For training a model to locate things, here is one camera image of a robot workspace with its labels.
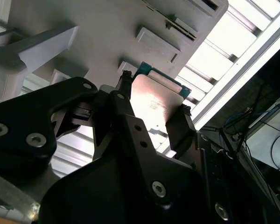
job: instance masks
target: reflective metal plate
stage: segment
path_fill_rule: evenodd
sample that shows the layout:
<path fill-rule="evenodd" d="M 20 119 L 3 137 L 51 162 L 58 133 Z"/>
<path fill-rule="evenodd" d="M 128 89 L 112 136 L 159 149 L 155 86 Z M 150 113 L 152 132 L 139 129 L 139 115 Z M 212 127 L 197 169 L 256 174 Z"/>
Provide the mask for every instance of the reflective metal plate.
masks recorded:
<path fill-rule="evenodd" d="M 183 98 L 146 75 L 138 75 L 132 84 L 131 104 L 135 116 L 149 130 L 160 129 L 182 104 Z"/>

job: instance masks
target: white slot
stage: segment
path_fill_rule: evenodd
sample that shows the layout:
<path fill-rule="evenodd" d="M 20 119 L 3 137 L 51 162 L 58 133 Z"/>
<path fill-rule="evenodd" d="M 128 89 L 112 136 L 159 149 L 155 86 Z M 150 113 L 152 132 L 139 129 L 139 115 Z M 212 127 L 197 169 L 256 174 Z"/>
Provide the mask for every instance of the white slot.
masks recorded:
<path fill-rule="evenodd" d="M 173 33 L 174 36 L 176 36 L 177 38 L 181 39 L 182 41 L 184 41 L 187 44 L 192 44 L 193 40 L 191 40 L 190 38 L 188 38 L 185 34 L 183 34 L 182 32 L 180 32 L 179 30 L 175 29 L 172 26 L 167 26 L 167 29 Z"/>
<path fill-rule="evenodd" d="M 163 55 L 168 61 L 174 62 L 180 54 L 180 50 L 173 47 L 153 32 L 142 27 L 138 33 L 136 40 L 148 46 L 151 50 Z"/>
<path fill-rule="evenodd" d="M 195 36 L 195 37 L 198 36 L 198 32 L 196 30 L 194 30 L 192 27 L 190 27 L 185 22 L 181 21 L 179 18 L 176 18 L 175 22 L 176 22 L 176 24 L 180 25 L 182 28 L 187 30 L 189 33 L 191 33 L 193 36 Z"/>
<path fill-rule="evenodd" d="M 201 11 L 212 17 L 217 15 L 216 11 L 220 7 L 217 0 L 188 0 L 188 2 L 194 4 Z"/>

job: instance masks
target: black cable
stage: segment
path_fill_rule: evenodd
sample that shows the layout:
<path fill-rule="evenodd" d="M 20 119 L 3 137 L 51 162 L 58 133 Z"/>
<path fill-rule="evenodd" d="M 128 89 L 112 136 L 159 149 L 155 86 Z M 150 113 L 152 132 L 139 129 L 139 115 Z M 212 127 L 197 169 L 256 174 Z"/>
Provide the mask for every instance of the black cable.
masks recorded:
<path fill-rule="evenodd" d="M 249 118 L 248 118 L 247 126 L 246 126 L 246 129 L 245 129 L 244 133 L 243 133 L 242 138 L 241 138 L 240 141 L 239 141 L 239 145 L 238 145 L 238 148 L 237 148 L 237 152 L 241 149 L 241 147 L 242 147 L 242 145 L 243 145 L 243 142 L 244 142 L 244 140 L 245 140 L 245 136 L 247 135 L 247 133 L 248 133 L 248 131 L 249 131 L 249 125 L 250 125 L 250 122 L 251 122 L 252 117 L 253 117 L 253 115 L 254 115 L 254 112 L 255 112 L 255 110 L 256 110 L 256 108 L 257 108 L 257 104 L 258 104 L 259 99 L 260 99 L 260 97 L 261 97 L 261 93 L 262 93 L 262 91 L 263 91 L 263 87 L 264 87 L 264 85 L 262 85 L 262 86 L 260 87 L 260 89 L 259 89 L 259 91 L 258 91 L 258 94 L 257 94 L 257 96 L 256 96 L 256 99 L 255 99 L 255 103 L 253 104 L 253 108 L 251 109 L 251 112 L 249 113 L 250 116 L 249 116 Z"/>
<path fill-rule="evenodd" d="M 267 96 L 271 95 L 274 91 L 271 91 L 270 93 L 266 94 L 266 95 L 262 95 L 259 99 L 259 102 L 262 101 L 263 99 L 267 98 Z M 233 120 L 231 120 L 229 123 L 227 123 L 226 125 L 223 126 L 223 128 L 227 129 L 227 128 L 230 128 L 232 127 L 233 125 L 235 125 L 236 123 L 240 122 L 241 120 L 243 120 L 244 118 L 246 118 L 247 115 L 249 115 L 249 113 L 251 112 L 251 109 L 250 110 L 247 110 L 245 113 L 243 113 L 243 115 L 239 116 L 238 118 L 235 118 Z"/>
<path fill-rule="evenodd" d="M 263 121 L 261 121 L 261 120 L 260 120 L 260 122 L 261 122 L 261 123 L 263 123 L 263 124 L 265 124 L 265 125 L 268 125 L 268 126 L 270 126 L 271 128 L 273 128 L 273 129 L 277 130 L 278 132 L 280 132 L 280 129 L 278 129 L 278 128 L 275 128 L 274 126 L 272 126 L 272 125 L 269 125 L 268 123 L 266 123 L 266 122 L 263 122 Z"/>
<path fill-rule="evenodd" d="M 255 169 L 256 169 L 257 172 L 260 174 L 260 176 L 263 178 L 264 182 L 265 182 L 266 185 L 267 185 L 267 188 L 268 188 L 268 190 L 269 190 L 269 193 L 270 193 L 270 195 L 271 195 L 272 201 L 274 202 L 276 208 L 279 209 L 279 207 L 278 207 L 278 205 L 277 205 L 277 203 L 276 203 L 276 201 L 275 201 L 275 198 L 273 197 L 272 189 L 270 188 L 270 185 L 267 183 L 267 181 L 265 180 L 265 178 L 264 178 L 264 176 L 262 175 L 262 173 L 258 170 L 258 168 L 257 168 L 257 166 L 256 166 L 256 164 L 255 164 L 255 162 L 254 162 L 254 160 L 253 160 L 253 158 L 252 158 L 251 150 L 250 150 L 250 148 L 249 148 L 249 146 L 248 146 L 248 144 L 247 144 L 247 135 L 245 136 L 244 142 L 245 142 L 246 148 L 247 148 L 247 150 L 248 150 L 248 152 L 249 152 L 249 155 L 250 155 L 252 164 L 254 165 Z"/>
<path fill-rule="evenodd" d="M 210 130 L 210 129 L 207 129 L 207 128 L 201 128 L 201 130 L 205 130 L 205 131 L 209 131 L 209 132 L 217 132 L 217 130 L 215 129 L 215 130 Z"/>
<path fill-rule="evenodd" d="M 218 129 L 217 127 L 212 127 L 212 126 L 203 126 L 203 127 L 206 127 L 206 128 L 213 128 L 213 129 Z"/>
<path fill-rule="evenodd" d="M 275 160 L 273 158 L 273 147 L 276 143 L 276 141 L 280 138 L 280 135 L 273 141 L 272 145 L 271 145 L 271 150 L 270 150 L 270 154 L 271 154 L 271 159 L 272 159 L 272 162 L 273 164 L 278 168 L 278 170 L 280 171 L 280 167 L 275 163 Z"/>

